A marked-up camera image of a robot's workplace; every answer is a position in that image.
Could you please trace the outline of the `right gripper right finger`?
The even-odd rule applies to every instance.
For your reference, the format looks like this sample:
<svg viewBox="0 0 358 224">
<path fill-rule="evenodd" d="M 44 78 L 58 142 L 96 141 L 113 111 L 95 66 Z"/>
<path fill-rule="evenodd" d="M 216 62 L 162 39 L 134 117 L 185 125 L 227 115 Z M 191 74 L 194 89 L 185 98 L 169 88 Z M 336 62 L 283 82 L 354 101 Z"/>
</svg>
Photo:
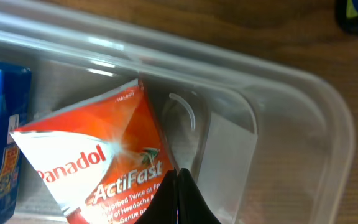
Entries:
<svg viewBox="0 0 358 224">
<path fill-rule="evenodd" d="M 190 171 L 185 168 L 182 168 L 178 175 L 178 223 L 221 223 L 204 201 Z"/>
</svg>

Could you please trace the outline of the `red Panadol ActiFast box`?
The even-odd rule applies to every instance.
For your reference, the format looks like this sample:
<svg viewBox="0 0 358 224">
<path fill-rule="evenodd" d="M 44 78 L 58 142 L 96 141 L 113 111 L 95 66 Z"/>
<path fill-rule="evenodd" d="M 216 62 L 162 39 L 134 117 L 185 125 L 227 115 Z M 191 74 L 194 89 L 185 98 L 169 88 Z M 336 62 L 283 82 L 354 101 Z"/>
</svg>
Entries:
<svg viewBox="0 0 358 224">
<path fill-rule="evenodd" d="M 140 80 L 11 133 L 69 223 L 134 223 L 175 161 Z"/>
</svg>

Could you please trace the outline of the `blue Kool Fever box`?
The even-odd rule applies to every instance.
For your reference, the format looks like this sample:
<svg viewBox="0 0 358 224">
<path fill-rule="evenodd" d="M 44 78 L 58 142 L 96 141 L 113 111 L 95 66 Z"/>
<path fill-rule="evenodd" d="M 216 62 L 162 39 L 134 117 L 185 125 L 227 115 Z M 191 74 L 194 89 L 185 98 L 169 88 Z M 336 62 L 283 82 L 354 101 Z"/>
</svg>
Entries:
<svg viewBox="0 0 358 224">
<path fill-rule="evenodd" d="M 22 154 L 10 133 L 26 124 L 32 72 L 0 62 L 0 223 L 16 207 Z"/>
</svg>

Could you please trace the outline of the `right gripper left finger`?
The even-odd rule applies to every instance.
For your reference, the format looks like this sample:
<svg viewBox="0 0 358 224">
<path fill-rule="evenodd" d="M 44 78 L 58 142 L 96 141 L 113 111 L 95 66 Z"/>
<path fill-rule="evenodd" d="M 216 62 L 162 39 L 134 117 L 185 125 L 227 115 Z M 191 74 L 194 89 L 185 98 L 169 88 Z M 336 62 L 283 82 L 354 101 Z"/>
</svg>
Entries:
<svg viewBox="0 0 358 224">
<path fill-rule="evenodd" d="M 168 171 L 150 205 L 135 224 L 176 224 L 178 208 L 178 176 Z"/>
</svg>

